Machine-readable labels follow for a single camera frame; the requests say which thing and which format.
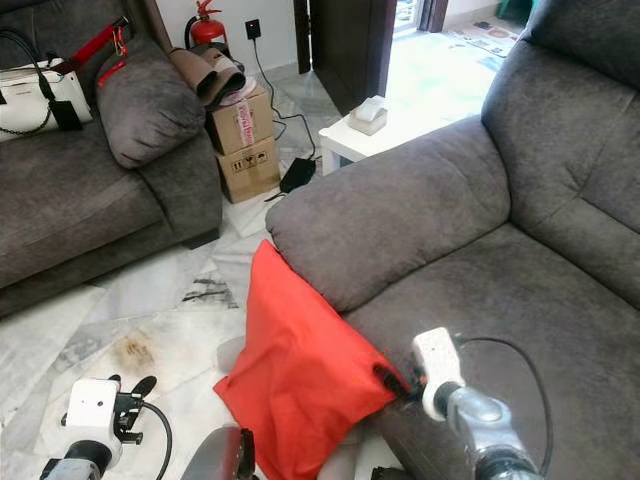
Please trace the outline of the grey fabric sofa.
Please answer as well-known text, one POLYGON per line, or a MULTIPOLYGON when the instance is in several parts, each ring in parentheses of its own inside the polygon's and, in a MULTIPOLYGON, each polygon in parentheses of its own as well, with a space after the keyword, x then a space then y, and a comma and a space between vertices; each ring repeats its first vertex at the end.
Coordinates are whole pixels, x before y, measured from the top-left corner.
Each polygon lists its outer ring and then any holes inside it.
POLYGON ((640 0, 541 0, 483 110, 312 180, 283 259, 396 370, 467 340, 547 480, 640 480, 640 0))
MULTIPOLYGON (((69 59, 111 23, 127 19, 125 44, 150 37, 166 55, 172 40, 157 0, 1 0, 12 27, 41 55, 69 59)), ((221 225, 221 172, 205 131, 136 169, 116 163, 96 102, 106 46, 84 61, 78 81, 92 114, 81 131, 47 131, 0 146, 0 308, 22 310, 73 285, 172 247, 196 246, 221 225)))

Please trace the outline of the grey sofa cushion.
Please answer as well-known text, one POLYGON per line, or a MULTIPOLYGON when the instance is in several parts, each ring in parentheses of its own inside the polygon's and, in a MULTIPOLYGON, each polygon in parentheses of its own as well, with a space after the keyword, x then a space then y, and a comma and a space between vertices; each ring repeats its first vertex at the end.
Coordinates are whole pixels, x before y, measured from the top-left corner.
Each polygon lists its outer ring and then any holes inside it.
POLYGON ((125 46, 99 68, 95 93, 116 163, 136 169, 204 133, 204 106, 152 38, 125 46))

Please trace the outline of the patterned floor mat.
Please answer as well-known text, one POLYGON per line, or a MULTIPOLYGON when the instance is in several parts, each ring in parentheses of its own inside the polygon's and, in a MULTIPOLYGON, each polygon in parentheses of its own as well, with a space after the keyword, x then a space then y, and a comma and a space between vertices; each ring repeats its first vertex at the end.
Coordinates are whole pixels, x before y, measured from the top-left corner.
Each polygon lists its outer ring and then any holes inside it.
POLYGON ((447 33, 465 44, 499 56, 499 58, 507 58, 509 51, 515 47, 521 35, 518 29, 512 31, 512 29, 486 22, 486 20, 477 20, 467 26, 448 29, 447 33))

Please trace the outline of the grey robot leg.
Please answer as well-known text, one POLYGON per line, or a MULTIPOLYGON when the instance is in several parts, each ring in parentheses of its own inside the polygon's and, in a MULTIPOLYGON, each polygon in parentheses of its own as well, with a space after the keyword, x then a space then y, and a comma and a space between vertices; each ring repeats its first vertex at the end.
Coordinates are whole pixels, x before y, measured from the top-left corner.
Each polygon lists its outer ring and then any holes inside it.
POLYGON ((180 480, 257 480, 255 471, 252 431, 225 425, 206 436, 180 480))

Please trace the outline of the black power adapter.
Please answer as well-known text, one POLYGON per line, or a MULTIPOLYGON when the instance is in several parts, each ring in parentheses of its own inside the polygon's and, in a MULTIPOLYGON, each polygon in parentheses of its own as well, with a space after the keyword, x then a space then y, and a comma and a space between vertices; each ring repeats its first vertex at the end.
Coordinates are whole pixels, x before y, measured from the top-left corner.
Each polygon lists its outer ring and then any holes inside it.
POLYGON ((314 156, 296 157, 280 179, 280 195, 288 195, 294 189, 306 186, 315 177, 316 170, 317 164, 314 156))

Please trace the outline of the cardboard box with black symbols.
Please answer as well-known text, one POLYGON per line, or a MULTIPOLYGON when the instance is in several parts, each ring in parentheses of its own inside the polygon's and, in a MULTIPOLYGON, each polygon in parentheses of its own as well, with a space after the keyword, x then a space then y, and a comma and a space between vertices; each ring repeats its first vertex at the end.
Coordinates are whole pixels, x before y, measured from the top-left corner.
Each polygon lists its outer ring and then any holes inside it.
POLYGON ((218 155, 221 188, 230 204, 241 204, 279 186, 276 142, 265 138, 239 150, 218 155))

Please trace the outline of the white side table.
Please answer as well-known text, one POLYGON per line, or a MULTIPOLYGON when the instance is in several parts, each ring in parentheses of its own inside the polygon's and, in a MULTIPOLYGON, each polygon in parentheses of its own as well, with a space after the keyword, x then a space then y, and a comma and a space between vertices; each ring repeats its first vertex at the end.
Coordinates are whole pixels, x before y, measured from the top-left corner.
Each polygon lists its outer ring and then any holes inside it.
POLYGON ((320 161, 317 172, 321 175, 332 174, 340 168, 366 157, 380 154, 399 145, 403 145, 445 125, 440 118, 416 115, 413 111, 389 109, 389 119, 383 129, 372 136, 366 136, 349 127, 348 114, 338 122, 321 128, 319 131, 320 161))

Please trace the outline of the beige tissue box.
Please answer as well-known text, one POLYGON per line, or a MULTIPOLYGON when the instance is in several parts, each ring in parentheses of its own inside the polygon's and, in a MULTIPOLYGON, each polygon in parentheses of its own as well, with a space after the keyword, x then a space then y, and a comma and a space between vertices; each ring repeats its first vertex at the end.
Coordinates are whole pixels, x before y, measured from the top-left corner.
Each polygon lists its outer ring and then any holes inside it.
POLYGON ((385 127, 388 119, 387 100, 383 96, 372 96, 349 113, 347 123, 355 131, 372 136, 385 127))

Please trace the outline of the cardboard box with red tape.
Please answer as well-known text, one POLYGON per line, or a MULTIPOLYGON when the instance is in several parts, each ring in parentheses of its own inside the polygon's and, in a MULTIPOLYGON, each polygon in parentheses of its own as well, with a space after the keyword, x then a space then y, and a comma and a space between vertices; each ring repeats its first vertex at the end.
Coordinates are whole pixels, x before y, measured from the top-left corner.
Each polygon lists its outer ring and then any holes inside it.
POLYGON ((268 91, 256 86, 241 101, 211 111, 212 143, 219 154, 229 154, 261 140, 274 140, 274 118, 268 91))

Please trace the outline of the brown rolled cloth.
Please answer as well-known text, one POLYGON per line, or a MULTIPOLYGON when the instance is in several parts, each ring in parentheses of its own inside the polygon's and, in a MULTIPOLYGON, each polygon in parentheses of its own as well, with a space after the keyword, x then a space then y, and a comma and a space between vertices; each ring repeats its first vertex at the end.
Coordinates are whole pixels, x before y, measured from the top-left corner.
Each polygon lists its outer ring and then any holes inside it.
POLYGON ((244 74, 242 65, 218 47, 201 46, 195 51, 175 47, 168 58, 207 110, 246 99, 256 87, 256 82, 244 74))

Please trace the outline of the dark wooden door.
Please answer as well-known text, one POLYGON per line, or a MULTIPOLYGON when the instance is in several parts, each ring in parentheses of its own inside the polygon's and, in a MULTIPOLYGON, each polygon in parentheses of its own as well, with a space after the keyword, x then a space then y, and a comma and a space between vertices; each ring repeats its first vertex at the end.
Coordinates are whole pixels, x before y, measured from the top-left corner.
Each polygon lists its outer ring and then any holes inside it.
POLYGON ((308 0, 312 69, 340 114, 384 95, 396 0, 308 0))

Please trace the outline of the red fire extinguisher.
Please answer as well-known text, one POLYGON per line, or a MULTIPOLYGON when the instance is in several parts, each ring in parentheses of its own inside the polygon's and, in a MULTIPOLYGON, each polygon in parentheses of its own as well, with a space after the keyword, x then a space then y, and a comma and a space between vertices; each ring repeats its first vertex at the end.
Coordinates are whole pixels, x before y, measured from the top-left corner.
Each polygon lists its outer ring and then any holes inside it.
POLYGON ((195 0, 196 15, 192 15, 184 26, 183 40, 186 49, 196 46, 227 46, 227 27, 212 15, 221 10, 212 9, 212 0, 195 0))

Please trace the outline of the teal plastic stool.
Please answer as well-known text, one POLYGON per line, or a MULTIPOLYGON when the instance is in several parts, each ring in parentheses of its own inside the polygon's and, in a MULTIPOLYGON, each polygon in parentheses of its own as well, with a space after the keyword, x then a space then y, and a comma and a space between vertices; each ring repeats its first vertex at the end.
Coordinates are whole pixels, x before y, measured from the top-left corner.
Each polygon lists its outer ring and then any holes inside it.
POLYGON ((499 0, 495 9, 495 18, 507 20, 517 26, 525 26, 529 22, 532 10, 539 3, 540 0, 499 0))

